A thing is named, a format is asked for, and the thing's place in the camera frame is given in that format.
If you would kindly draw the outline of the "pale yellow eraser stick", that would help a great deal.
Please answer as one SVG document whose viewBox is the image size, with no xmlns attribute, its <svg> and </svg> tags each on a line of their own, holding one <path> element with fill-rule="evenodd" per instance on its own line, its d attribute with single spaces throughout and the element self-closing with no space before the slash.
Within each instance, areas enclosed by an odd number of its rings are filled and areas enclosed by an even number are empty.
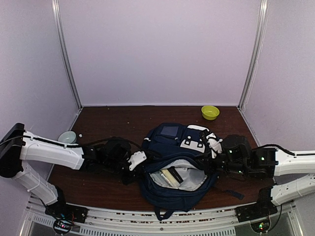
<svg viewBox="0 0 315 236">
<path fill-rule="evenodd" d="M 167 169 L 163 169 L 162 172 L 172 187 L 178 188 L 180 186 L 180 183 L 173 177 L 173 175 Z"/>
</svg>

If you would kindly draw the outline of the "white marker pen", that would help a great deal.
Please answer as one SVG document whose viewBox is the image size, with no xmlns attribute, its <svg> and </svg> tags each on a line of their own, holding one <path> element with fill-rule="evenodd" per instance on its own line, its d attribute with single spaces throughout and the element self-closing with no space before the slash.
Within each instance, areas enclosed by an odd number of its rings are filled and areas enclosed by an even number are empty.
<svg viewBox="0 0 315 236">
<path fill-rule="evenodd" d="M 162 171 L 159 171 L 160 176 L 163 178 L 163 180 L 169 185 L 171 186 L 171 182 L 168 180 L 168 178 L 164 175 L 164 173 Z"/>
</svg>

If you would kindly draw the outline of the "navy blue student backpack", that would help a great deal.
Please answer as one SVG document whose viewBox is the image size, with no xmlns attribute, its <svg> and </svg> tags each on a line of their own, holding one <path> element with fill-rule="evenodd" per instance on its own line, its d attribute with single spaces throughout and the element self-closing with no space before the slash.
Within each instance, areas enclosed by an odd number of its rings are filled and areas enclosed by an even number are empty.
<svg viewBox="0 0 315 236">
<path fill-rule="evenodd" d="M 139 186 L 159 221 L 176 211 L 188 212 L 215 185 L 219 173 L 206 160 L 223 153 L 222 142 L 207 127 L 194 124 L 162 123 L 147 134 L 142 148 L 157 156 L 144 165 Z"/>
</svg>

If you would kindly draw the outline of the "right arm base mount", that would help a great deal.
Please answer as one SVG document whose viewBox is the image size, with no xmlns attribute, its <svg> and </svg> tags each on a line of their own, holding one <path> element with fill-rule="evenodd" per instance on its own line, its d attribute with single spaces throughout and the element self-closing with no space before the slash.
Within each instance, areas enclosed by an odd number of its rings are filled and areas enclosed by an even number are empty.
<svg viewBox="0 0 315 236">
<path fill-rule="evenodd" d="M 271 186 L 260 189 L 258 200 L 255 203 L 235 208 L 238 222 L 252 221 L 276 214 L 278 208 L 272 203 L 272 188 Z"/>
</svg>

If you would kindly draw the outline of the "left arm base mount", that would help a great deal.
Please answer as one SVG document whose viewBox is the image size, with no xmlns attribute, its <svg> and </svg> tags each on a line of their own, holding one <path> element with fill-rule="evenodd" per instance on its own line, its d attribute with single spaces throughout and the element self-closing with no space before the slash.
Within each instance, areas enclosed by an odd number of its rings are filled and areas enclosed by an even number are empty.
<svg viewBox="0 0 315 236">
<path fill-rule="evenodd" d="M 51 205 L 47 205 L 42 201 L 45 207 L 45 213 L 51 215 L 56 220 L 62 220 L 68 223 L 85 223 L 88 209 L 82 206 L 74 206 L 66 203 L 63 191 L 57 189 L 57 201 Z"/>
</svg>

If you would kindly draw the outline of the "white power adapter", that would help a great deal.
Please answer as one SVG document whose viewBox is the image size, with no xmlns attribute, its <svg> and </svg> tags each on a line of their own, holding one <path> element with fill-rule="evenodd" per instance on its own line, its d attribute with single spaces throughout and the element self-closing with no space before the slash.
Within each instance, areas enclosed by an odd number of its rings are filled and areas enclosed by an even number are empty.
<svg viewBox="0 0 315 236">
<path fill-rule="evenodd" d="M 167 181 L 160 175 L 159 172 L 157 173 L 150 173 L 150 177 L 153 180 L 153 182 L 155 184 L 157 184 L 160 187 L 169 187 L 169 184 L 167 183 Z"/>
</svg>

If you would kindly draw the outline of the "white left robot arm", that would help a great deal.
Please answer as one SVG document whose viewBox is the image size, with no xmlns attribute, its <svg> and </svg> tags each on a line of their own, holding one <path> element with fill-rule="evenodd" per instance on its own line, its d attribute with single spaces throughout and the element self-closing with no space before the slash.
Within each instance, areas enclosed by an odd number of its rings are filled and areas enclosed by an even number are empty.
<svg viewBox="0 0 315 236">
<path fill-rule="evenodd" d="M 29 161 L 65 166 L 88 173 L 132 173 L 148 159 L 141 148 L 131 153 L 133 142 L 120 138 L 105 138 L 90 144 L 67 144 L 49 140 L 24 129 L 16 123 L 0 141 L 0 175 L 12 178 L 36 195 L 59 218 L 67 218 L 71 208 L 63 191 L 50 184 L 35 171 Z"/>
</svg>

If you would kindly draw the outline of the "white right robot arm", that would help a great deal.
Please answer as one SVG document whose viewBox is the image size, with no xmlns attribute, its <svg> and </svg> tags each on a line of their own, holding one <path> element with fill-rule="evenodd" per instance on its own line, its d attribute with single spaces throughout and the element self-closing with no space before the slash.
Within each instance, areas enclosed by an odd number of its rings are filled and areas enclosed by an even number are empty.
<svg viewBox="0 0 315 236">
<path fill-rule="evenodd" d="M 289 151 L 276 144 L 251 148 L 245 136 L 229 135 L 219 139 L 206 130 L 200 132 L 200 139 L 208 152 L 196 160 L 207 174 L 222 171 L 255 178 L 302 174 L 288 183 L 261 189 L 258 202 L 252 206 L 257 217 L 264 216 L 271 209 L 271 203 L 280 206 L 315 192 L 314 151 Z"/>
</svg>

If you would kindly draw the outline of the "blue cap black marker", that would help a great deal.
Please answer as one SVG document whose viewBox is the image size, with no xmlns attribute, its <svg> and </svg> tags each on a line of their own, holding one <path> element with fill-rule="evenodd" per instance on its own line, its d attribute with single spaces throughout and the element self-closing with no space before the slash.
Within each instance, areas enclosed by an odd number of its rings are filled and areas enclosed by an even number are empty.
<svg viewBox="0 0 315 236">
<path fill-rule="evenodd" d="M 179 175 L 175 167 L 168 168 L 168 171 L 171 173 L 171 175 L 175 178 L 175 180 L 181 184 L 183 182 L 182 177 Z"/>
</svg>

